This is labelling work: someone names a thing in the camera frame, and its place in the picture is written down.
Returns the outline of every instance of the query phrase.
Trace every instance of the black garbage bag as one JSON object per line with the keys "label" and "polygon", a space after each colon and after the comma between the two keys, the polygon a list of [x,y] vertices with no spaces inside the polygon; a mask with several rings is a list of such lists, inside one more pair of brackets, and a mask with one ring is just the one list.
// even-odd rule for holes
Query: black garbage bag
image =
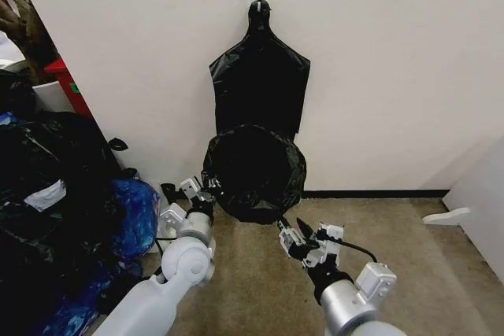
{"label": "black garbage bag", "polygon": [[243,40],[210,65],[217,134],[241,124],[291,140],[299,131],[309,60],[274,35],[269,14],[266,1],[253,2]]}
{"label": "black garbage bag", "polygon": [[240,125],[214,137],[202,178],[217,178],[217,201],[242,222],[277,221],[301,198],[306,160],[286,137],[256,125]]}
{"label": "black garbage bag", "polygon": [[18,118],[35,115],[35,92],[23,74],[0,70],[0,114],[12,112]]}
{"label": "black garbage bag", "polygon": [[[0,297],[2,324],[17,334],[76,296],[98,260],[116,264],[110,236],[124,217],[111,179],[120,172],[95,123],[73,113],[40,113],[0,126]],[[60,183],[54,203],[27,203]]]}

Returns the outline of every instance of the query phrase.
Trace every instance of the black plastic bag pile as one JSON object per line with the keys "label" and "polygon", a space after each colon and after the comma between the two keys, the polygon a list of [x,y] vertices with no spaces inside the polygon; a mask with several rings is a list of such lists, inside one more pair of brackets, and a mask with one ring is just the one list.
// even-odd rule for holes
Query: black plastic bag pile
{"label": "black plastic bag pile", "polygon": [[94,121],[35,113],[22,81],[0,81],[0,92],[0,113],[17,118],[0,126],[1,320],[25,334],[61,293],[83,289],[97,260],[117,262],[109,240],[124,210],[111,183],[119,166]]}

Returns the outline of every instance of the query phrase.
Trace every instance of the red box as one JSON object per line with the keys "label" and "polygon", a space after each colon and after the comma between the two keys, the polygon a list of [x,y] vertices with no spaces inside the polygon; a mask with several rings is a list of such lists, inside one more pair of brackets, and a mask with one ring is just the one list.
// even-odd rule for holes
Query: red box
{"label": "red box", "polygon": [[65,63],[61,58],[45,67],[44,71],[47,73],[55,74],[57,81],[60,82],[61,88],[65,92],[66,97],[69,98],[69,101],[77,114],[91,119],[93,118],[93,115],[87,107],[87,104],[84,101],[79,88],[77,88],[76,83],[72,79],[70,72],[66,68]]}

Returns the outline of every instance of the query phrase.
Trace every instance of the beige carpet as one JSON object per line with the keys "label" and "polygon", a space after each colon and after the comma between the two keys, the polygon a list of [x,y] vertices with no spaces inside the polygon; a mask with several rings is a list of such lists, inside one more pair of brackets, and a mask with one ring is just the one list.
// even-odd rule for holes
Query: beige carpet
{"label": "beige carpet", "polygon": [[[409,336],[500,335],[504,287],[458,227],[426,227],[439,200],[304,200],[287,213],[312,226],[345,225],[345,240],[372,250],[397,274],[380,318]],[[275,226],[239,223],[218,209],[216,271],[183,299],[169,336],[322,335],[321,307],[299,262],[288,260]],[[353,277],[367,256],[344,249]],[[146,268],[158,257],[144,260]]]}

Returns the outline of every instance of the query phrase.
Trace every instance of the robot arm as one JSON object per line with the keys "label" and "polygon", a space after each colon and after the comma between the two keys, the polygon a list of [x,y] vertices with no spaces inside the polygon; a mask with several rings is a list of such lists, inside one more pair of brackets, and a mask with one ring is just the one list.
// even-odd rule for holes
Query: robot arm
{"label": "robot arm", "polygon": [[279,220],[280,244],[289,257],[302,262],[315,285],[315,298],[324,310],[325,336],[405,336],[392,325],[375,320],[378,307],[397,279],[387,265],[360,249],[373,262],[364,266],[354,283],[338,269],[341,245],[352,246],[342,242],[343,228],[320,223],[315,233],[300,219],[298,226],[304,238],[285,219]]}
{"label": "robot arm", "polygon": [[165,336],[186,292],[212,278],[213,196],[203,192],[194,179],[185,180],[181,187],[192,207],[186,213],[172,203],[160,214],[176,229],[177,237],[163,254],[162,273],[135,285],[95,331],[95,336]]}

